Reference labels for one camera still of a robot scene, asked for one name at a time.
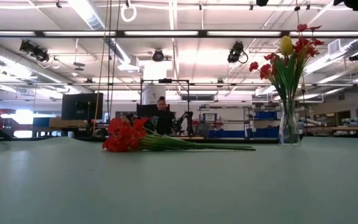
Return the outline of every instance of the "black monitor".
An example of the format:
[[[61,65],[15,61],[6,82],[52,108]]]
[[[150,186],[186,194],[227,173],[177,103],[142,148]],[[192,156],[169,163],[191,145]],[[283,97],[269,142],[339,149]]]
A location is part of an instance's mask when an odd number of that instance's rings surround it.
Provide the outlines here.
[[[158,115],[157,105],[136,104],[136,115],[151,118]]]
[[[91,120],[96,111],[97,93],[63,95],[62,120]],[[96,119],[103,118],[103,93],[99,93],[98,114]]]

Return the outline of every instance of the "glass vase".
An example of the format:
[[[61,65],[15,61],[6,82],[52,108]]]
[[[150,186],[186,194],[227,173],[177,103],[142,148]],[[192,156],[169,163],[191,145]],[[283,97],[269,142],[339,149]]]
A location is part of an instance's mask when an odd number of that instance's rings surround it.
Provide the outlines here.
[[[298,119],[295,115],[295,100],[280,103],[281,122],[278,141],[283,146],[297,146],[300,144]]]

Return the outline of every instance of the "yellow tulip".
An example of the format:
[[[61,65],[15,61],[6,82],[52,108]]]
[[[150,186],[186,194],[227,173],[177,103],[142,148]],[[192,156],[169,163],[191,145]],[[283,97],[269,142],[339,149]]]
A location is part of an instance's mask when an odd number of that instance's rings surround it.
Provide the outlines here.
[[[280,42],[280,53],[282,55],[291,55],[293,53],[291,37],[283,36]]]

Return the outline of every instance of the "woman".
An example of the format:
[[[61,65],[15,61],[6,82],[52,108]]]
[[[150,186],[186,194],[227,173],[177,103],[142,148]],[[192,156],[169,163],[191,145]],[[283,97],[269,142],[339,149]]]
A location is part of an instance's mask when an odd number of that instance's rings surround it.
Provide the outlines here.
[[[165,97],[161,96],[157,102],[158,108],[158,121],[157,121],[157,133],[170,135],[173,128],[173,120],[175,115],[167,109],[167,103],[165,102]]]

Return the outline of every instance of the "light green tabletop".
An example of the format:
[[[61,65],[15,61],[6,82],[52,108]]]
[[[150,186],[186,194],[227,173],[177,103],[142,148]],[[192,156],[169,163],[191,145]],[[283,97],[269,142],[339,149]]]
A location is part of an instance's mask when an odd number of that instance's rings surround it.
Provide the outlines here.
[[[255,148],[0,142],[0,223],[358,223],[358,139]]]

